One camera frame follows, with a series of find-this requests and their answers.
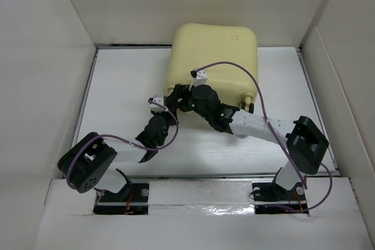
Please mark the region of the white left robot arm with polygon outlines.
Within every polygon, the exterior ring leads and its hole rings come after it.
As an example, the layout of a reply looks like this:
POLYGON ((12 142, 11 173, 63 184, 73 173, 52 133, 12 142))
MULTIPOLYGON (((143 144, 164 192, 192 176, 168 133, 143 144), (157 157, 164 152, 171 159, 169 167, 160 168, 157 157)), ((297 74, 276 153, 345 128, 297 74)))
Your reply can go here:
POLYGON ((138 143, 110 134, 87 134, 57 163, 68 186, 78 193, 98 190, 99 181, 118 155, 109 145, 110 139, 124 143, 127 151, 132 154, 131 160, 138 163, 151 160, 160 150, 171 145, 179 130, 176 114, 178 99, 174 95, 156 95, 148 100, 152 118, 136 137, 138 143))

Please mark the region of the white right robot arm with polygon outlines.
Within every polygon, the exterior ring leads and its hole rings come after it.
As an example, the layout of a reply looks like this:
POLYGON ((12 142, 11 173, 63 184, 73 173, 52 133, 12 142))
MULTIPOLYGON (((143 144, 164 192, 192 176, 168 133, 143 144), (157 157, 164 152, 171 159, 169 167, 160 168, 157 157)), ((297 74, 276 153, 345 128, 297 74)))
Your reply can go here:
POLYGON ((317 174, 329 146, 325 135, 310 118, 266 119, 222 103, 209 85, 177 84, 166 103, 171 110, 197 113, 218 132, 276 143, 287 153, 287 163, 277 171, 272 182, 254 185, 254 199, 263 202, 284 201, 303 188, 305 177, 317 174))

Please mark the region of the yellow suitcase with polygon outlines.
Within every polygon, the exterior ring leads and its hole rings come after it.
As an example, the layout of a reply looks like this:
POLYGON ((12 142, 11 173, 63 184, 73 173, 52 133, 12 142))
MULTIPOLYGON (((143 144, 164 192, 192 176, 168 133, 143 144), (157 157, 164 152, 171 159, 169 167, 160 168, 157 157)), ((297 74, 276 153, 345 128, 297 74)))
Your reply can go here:
POLYGON ((165 91, 177 84, 190 84, 190 72, 206 66, 207 84, 220 101, 254 111, 258 80, 255 33, 242 26, 187 23, 175 33, 166 72, 165 91))

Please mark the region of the metal base rail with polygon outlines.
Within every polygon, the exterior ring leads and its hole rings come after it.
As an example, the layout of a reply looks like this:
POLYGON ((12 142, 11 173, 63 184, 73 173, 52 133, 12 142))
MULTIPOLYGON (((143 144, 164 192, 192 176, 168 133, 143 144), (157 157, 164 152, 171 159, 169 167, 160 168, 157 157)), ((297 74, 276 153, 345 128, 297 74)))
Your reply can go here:
POLYGON ((98 215, 258 215, 307 213, 298 184, 276 195, 270 180, 203 179, 137 181, 124 198, 97 193, 98 215))

